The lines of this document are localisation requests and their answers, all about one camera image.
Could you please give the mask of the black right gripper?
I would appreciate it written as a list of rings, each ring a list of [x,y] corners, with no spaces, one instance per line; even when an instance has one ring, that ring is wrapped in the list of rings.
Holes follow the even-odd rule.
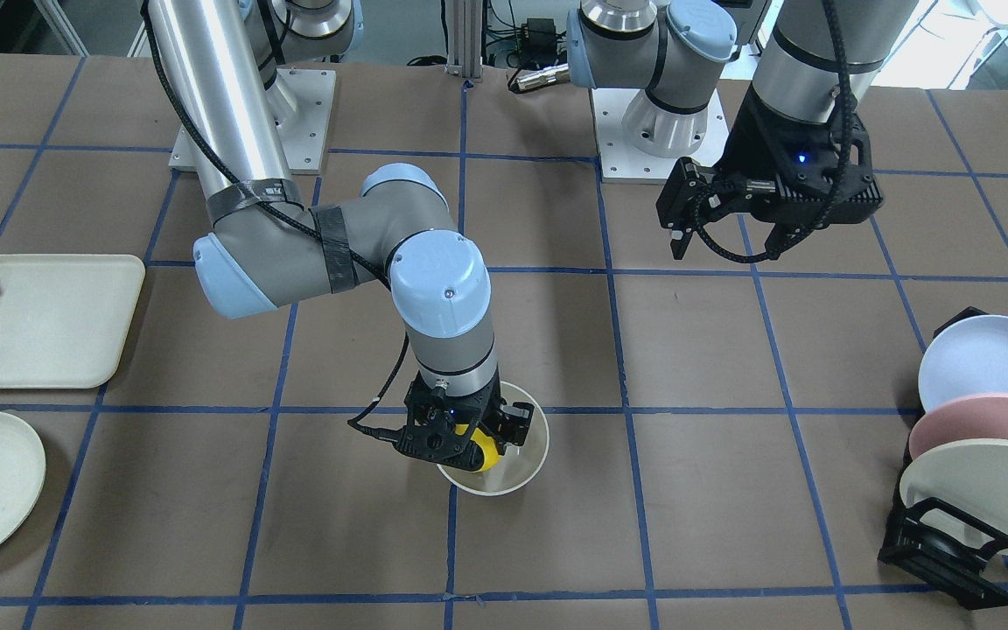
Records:
[[[483,469],[483,447],[475,439],[477,431],[491,438],[499,452],[506,451],[508,445],[522,447],[536,410],[531,402],[505,402],[499,372],[468,395],[451,395],[435,379],[417,374],[404,403],[407,422],[399,430],[395,450],[409,458],[468,472]]]

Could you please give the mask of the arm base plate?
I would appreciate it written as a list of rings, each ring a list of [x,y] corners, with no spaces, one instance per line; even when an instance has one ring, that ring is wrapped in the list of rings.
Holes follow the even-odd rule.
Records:
[[[593,131],[595,131],[601,179],[605,183],[656,184],[668,178],[675,167],[676,157],[659,157],[641,150],[632,143],[623,123],[624,115],[636,96],[635,89],[599,88],[591,90]],[[696,133],[700,139],[688,156],[711,166],[723,155],[729,125],[720,94],[711,95],[704,126]]]
[[[197,69],[172,87],[200,139],[237,179],[319,175],[336,74],[277,69],[269,89],[255,65]]]

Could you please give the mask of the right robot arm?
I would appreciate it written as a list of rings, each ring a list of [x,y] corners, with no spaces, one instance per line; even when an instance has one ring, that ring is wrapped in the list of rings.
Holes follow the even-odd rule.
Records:
[[[157,79],[199,149],[212,231],[192,247],[214,310],[239,319],[380,282],[416,378],[399,428],[349,427],[404,456],[473,473],[527,442],[532,402],[501,391],[491,276],[431,176],[387,164],[356,199],[304,205],[235,1],[144,1]]]

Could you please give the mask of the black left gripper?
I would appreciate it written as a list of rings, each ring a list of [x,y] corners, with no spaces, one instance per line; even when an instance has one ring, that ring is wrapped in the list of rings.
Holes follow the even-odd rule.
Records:
[[[769,259],[779,259],[831,224],[858,224],[884,203],[872,169],[871,137],[852,113],[845,173],[837,179],[837,149],[843,139],[839,112],[824,123],[788,119],[772,111],[752,89],[745,92],[715,167],[679,157],[655,202],[657,220],[669,231],[672,258],[687,255],[699,235],[713,254],[749,260],[721,247],[705,227],[731,213],[751,213],[773,227],[765,240]],[[836,204],[825,220],[814,220],[835,183]]]

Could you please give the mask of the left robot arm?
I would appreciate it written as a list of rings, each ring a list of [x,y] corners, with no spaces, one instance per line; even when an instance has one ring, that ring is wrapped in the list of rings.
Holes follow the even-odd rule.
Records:
[[[715,1],[583,1],[568,17],[571,82],[636,95],[626,131],[675,164],[655,203],[683,259],[699,238],[735,263],[779,259],[884,203],[858,103],[914,11],[912,1],[784,1],[720,159],[692,157],[739,25]]]

